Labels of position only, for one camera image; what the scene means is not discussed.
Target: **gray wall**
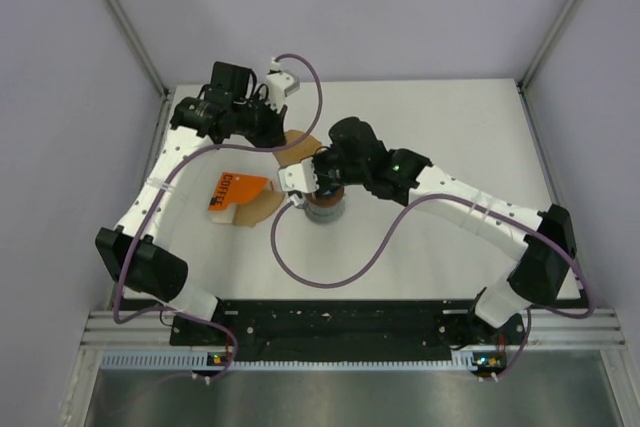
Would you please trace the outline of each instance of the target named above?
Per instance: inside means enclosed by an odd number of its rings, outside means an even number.
[[[53,425],[159,102],[101,0],[0,0],[0,425]]]
[[[121,0],[169,85],[284,51],[325,80],[519,77],[564,0]]]
[[[584,0],[531,89],[579,250],[640,367],[640,0]]]

